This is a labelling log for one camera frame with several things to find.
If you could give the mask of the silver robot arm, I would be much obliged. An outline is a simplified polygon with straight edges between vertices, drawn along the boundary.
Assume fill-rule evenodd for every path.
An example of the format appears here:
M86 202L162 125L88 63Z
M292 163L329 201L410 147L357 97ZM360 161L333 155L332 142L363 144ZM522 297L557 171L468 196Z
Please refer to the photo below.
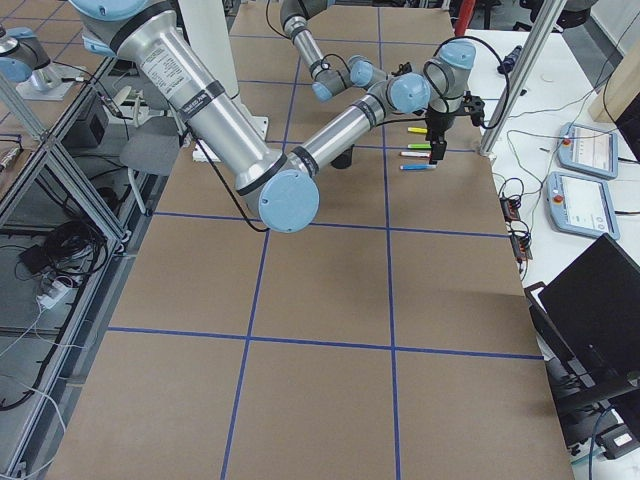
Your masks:
M353 56L332 69L318 48L308 22L327 10L327 1L284 1L280 21L314 79L322 101L351 88L362 98L290 153L274 150L207 69L176 27L167 1L75 1L84 24L86 49L134 62L175 110L195 139L203 141L234 174L235 190L270 229L282 233L305 228L317 214L319 171L382 125L392 113L425 112L430 163L446 150L445 132L465 112L466 87L476 50L461 38L445 41L420 72L396 75Z
M368 91L378 83L393 82L395 78L413 74L410 63L400 65L400 70L392 74L375 67L362 55L345 60L337 54L324 54L308 23L333 4L334 1L282 1L280 7L283 35L296 47L306 64L312 90L320 102L327 102L354 87Z

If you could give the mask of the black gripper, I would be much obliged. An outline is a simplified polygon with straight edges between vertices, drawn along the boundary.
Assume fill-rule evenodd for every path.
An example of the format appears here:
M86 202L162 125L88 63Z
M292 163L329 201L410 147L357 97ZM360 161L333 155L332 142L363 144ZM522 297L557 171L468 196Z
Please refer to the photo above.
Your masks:
M430 163L439 163L447 150L446 132L453 126L455 115L428 109L425 122L427 127L426 140L430 144Z
M396 71L392 72L393 76L401 76L407 73L411 73L413 71L412 65L410 62L401 63L398 65Z

